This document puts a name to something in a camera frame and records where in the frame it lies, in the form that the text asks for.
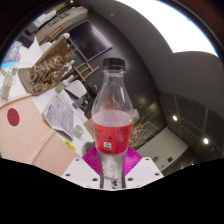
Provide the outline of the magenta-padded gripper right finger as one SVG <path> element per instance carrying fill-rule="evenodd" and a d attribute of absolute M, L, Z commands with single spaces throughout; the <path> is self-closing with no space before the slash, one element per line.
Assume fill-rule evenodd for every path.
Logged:
<path fill-rule="evenodd" d="M 142 157 L 131 147 L 128 148 L 123 168 L 127 189 L 140 188 L 163 178 L 163 174 L 150 157 Z"/>

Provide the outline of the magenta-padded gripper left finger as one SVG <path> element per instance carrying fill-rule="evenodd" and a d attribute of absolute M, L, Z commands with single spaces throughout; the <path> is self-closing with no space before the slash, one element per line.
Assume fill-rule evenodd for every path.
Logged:
<path fill-rule="evenodd" d="M 62 177 L 84 188 L 99 189 L 101 171 L 101 160 L 93 147 L 82 158 L 73 159 Z"/>

